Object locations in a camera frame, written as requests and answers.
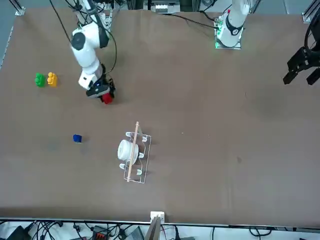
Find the white mug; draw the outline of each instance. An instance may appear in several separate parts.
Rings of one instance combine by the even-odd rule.
[[[130,162],[132,145],[133,145],[132,142],[129,142],[128,140],[123,139],[120,142],[118,147],[118,159],[125,162]],[[132,164],[135,164],[135,162],[137,161],[138,155],[139,155],[139,146],[138,144],[135,144]]]

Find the yellow figurine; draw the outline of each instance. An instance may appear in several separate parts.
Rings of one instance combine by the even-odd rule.
[[[53,72],[49,72],[48,79],[47,79],[47,82],[48,82],[49,86],[50,87],[56,87],[57,86],[57,81],[58,81],[57,75],[54,74]]]

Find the green figurine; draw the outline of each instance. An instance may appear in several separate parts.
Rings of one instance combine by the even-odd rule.
[[[46,83],[46,78],[45,75],[41,74],[41,73],[36,73],[35,74],[35,84],[39,87],[39,88],[43,88],[45,86]]]

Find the brown mat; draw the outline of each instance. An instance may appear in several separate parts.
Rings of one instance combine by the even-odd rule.
[[[75,16],[58,11],[71,33]],[[300,16],[248,16],[242,50],[215,50],[211,29],[148,11],[122,10],[112,28],[116,101],[104,105],[78,85],[52,9],[16,18],[0,72],[2,216],[319,225],[319,83],[282,82]],[[113,43],[98,55],[108,69]],[[59,86],[38,88],[36,72]],[[152,135],[145,184],[123,180],[117,160],[136,121]]]

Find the red object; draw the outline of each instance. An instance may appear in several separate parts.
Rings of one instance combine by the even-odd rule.
[[[113,101],[113,97],[110,95],[110,93],[106,93],[104,95],[102,95],[102,101],[105,103],[105,104],[109,104],[109,103],[112,103]]]

